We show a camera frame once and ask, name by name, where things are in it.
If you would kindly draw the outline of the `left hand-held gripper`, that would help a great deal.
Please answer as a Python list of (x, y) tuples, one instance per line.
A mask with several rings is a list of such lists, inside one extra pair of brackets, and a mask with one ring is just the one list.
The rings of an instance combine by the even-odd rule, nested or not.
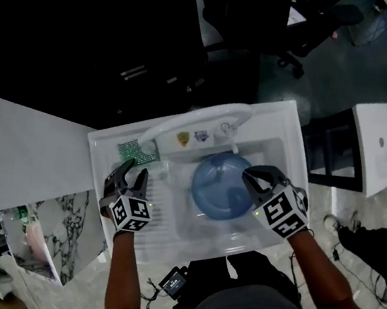
[(103, 198), (99, 201), (100, 215), (111, 219), (116, 231), (138, 232), (152, 218), (153, 205), (146, 199), (148, 170), (144, 168), (130, 189), (125, 175), (134, 166), (130, 158), (113, 170), (105, 179)]

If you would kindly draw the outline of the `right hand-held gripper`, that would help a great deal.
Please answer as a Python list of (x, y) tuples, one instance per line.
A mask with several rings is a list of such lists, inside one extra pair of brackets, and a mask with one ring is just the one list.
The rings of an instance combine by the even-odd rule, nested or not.
[[(279, 237), (288, 239), (308, 225), (307, 200), (303, 189), (293, 185), (277, 186), (285, 181), (284, 173), (273, 165), (256, 165), (246, 168), (243, 184), (255, 205), (255, 219)], [(263, 189), (257, 179), (268, 183)]]

